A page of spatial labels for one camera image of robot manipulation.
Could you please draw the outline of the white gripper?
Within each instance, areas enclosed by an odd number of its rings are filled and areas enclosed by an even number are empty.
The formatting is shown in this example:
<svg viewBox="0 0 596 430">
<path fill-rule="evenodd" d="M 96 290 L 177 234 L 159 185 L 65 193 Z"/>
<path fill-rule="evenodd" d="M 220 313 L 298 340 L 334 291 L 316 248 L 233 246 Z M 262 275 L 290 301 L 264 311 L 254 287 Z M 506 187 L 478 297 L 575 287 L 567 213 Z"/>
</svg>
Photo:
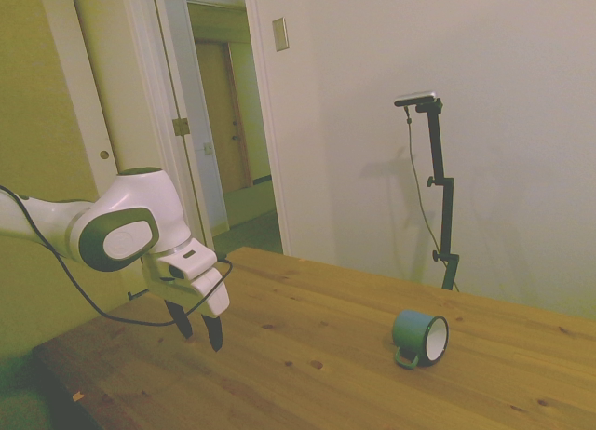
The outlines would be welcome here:
<svg viewBox="0 0 596 430">
<path fill-rule="evenodd" d="M 167 309 L 176 327 L 185 339 L 193 336 L 192 325 L 183 308 L 198 305 L 206 326 L 210 346 L 219 352 L 224 343 L 221 315 L 230 300 L 223 276 L 215 267 L 215 256 L 206 258 L 191 255 L 169 255 L 142 258 L 142 272 L 149 290 L 167 300 Z"/>
</svg>

